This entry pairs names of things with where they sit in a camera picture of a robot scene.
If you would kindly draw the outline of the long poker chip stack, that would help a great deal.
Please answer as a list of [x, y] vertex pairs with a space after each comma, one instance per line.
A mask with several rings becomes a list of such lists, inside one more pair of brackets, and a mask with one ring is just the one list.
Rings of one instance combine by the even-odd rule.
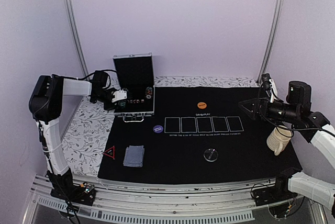
[[126, 99], [120, 100], [117, 103], [117, 109], [118, 110], [124, 110], [124, 109], [126, 109], [126, 106], [127, 106], [127, 100]]

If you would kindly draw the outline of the short poker chip stack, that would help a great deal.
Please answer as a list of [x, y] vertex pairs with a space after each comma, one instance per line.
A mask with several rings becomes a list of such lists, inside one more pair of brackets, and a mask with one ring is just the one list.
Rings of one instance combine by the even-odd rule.
[[145, 98], [146, 99], [151, 99], [153, 96], [153, 88], [152, 87], [147, 87], [145, 90]]

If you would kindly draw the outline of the orange big blind button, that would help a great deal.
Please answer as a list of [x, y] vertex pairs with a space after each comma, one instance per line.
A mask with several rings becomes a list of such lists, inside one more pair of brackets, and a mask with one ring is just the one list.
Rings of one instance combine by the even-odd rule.
[[205, 109], [205, 108], [207, 108], [207, 104], [205, 102], [199, 102], [199, 103], [197, 103], [197, 107], [199, 109]]

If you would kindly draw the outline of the clear dealer button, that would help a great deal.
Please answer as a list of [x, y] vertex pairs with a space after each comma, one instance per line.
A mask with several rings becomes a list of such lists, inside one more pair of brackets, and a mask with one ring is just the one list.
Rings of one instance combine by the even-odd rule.
[[208, 162], [215, 162], [219, 157], [216, 149], [210, 148], [204, 151], [204, 159]]

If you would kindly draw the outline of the purple small blind button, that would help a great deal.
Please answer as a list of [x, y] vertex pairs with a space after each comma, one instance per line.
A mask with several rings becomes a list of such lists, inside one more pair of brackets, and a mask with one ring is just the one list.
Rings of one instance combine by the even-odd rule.
[[155, 125], [153, 127], [153, 132], [154, 133], [162, 133], [164, 131], [164, 128], [162, 125]]

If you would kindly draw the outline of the blue patterned card deck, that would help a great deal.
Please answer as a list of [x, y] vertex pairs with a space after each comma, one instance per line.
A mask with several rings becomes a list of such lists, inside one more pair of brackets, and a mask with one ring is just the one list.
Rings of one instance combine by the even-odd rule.
[[123, 165], [126, 167], [142, 167], [144, 157], [144, 146], [130, 145], [126, 147]]

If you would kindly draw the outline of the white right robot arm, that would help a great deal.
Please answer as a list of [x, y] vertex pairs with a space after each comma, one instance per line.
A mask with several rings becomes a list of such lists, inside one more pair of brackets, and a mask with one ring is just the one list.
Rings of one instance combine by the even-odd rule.
[[267, 205], [300, 195], [334, 212], [334, 126], [319, 111], [311, 110], [311, 86], [302, 81], [290, 81], [285, 100], [278, 98], [275, 81], [262, 74], [256, 98], [239, 102], [239, 107], [253, 120], [260, 118], [274, 126], [268, 136], [268, 148], [278, 156], [288, 147], [295, 133], [305, 144], [295, 142], [303, 166], [290, 164], [280, 171], [275, 184], [252, 189], [256, 205]]

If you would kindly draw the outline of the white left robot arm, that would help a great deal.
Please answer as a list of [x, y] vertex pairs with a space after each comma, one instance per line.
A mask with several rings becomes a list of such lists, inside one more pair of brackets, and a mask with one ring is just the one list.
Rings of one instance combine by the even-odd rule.
[[106, 88], [105, 74], [105, 71], [95, 71], [92, 80], [56, 74], [39, 76], [29, 100], [29, 110], [39, 130], [39, 139], [50, 174], [71, 174], [62, 150], [59, 131], [64, 96], [89, 97], [91, 103], [100, 101], [112, 106], [127, 100], [125, 90]]

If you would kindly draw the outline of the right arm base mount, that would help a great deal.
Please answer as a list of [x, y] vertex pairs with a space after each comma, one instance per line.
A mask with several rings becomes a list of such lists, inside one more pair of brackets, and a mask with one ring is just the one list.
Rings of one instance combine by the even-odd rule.
[[279, 175], [273, 186], [263, 185], [263, 188], [251, 189], [251, 197], [256, 206], [278, 203], [284, 200], [294, 199], [297, 193], [288, 190], [288, 179], [292, 176]]

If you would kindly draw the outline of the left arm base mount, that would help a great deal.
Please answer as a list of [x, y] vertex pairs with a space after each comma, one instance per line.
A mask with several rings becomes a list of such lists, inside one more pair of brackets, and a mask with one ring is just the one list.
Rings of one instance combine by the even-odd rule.
[[71, 177], [49, 176], [53, 189], [50, 195], [52, 197], [65, 200], [70, 203], [92, 206], [95, 200], [96, 190], [93, 184], [83, 182], [80, 185], [74, 185]]

